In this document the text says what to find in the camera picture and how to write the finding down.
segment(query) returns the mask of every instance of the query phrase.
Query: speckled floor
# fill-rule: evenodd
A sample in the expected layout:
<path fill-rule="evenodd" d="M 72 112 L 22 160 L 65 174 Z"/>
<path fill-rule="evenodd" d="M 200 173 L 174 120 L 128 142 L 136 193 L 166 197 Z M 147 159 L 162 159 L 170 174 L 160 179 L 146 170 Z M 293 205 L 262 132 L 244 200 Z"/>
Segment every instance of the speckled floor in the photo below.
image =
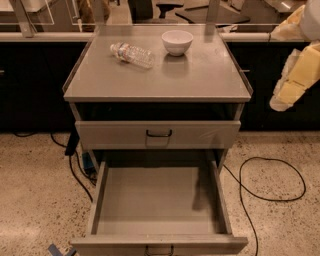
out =
<path fill-rule="evenodd" d="M 54 135 L 66 144 L 68 134 Z M 226 166 L 238 176 L 253 156 L 288 161 L 301 172 L 307 193 L 292 203 L 261 201 L 247 192 L 243 200 L 259 237 L 260 256 L 320 255 L 320 132 L 242 132 L 229 150 Z M 76 169 L 93 194 L 92 185 Z M 72 177 L 64 149 L 50 134 L 19 138 L 0 134 L 0 255 L 51 255 L 54 243 L 66 254 L 73 237 L 85 234 L 90 201 Z M 239 185 L 223 169 L 223 191 L 235 236 L 246 236 L 239 254 L 254 255 L 255 240 L 239 200 Z M 243 183 L 269 198 L 302 192 L 299 176 L 283 163 L 254 160 L 243 169 Z"/>

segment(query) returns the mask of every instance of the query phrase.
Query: plastic water bottle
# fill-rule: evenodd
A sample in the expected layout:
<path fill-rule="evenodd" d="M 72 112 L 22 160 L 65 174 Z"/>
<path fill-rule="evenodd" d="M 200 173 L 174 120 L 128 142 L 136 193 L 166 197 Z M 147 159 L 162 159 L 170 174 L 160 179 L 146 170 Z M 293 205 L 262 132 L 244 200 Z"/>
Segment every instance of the plastic water bottle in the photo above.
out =
<path fill-rule="evenodd" d="M 151 51 L 127 43 L 112 44 L 110 51 L 117 59 L 133 63 L 143 68 L 151 68 L 154 64 L 154 55 Z"/>

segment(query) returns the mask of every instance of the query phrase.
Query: tabletop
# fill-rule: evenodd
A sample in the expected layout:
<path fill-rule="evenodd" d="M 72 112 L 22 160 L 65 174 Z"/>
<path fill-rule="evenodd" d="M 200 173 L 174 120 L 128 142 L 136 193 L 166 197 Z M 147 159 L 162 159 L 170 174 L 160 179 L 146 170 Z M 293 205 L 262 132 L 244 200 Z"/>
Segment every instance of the tabletop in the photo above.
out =
<path fill-rule="evenodd" d="M 173 57 L 161 35 L 185 30 L 194 40 L 188 51 Z M 155 64 L 143 69 L 121 62 L 110 45 L 127 42 L 151 50 Z M 247 102 L 250 85 L 240 75 L 212 25 L 101 26 L 65 85 L 69 102 Z"/>

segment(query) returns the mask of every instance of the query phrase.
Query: open drawer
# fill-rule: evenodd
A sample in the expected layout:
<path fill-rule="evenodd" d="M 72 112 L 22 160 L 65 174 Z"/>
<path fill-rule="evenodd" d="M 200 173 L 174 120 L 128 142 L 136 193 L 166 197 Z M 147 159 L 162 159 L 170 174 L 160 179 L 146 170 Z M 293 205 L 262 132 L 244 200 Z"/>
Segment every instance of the open drawer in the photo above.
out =
<path fill-rule="evenodd" d="M 116 151 L 101 162 L 85 255 L 236 254 L 215 160 L 206 150 Z"/>

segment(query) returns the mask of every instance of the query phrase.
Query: ceramic bowl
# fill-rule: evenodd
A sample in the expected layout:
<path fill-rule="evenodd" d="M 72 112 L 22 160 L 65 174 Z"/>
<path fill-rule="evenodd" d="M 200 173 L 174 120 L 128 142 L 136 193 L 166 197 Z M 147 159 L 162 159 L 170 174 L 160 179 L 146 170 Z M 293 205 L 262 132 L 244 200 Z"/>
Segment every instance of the ceramic bowl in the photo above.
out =
<path fill-rule="evenodd" d="M 172 56 L 183 55 L 193 41 L 193 35 L 183 30 L 170 30 L 162 34 L 162 42 Z"/>

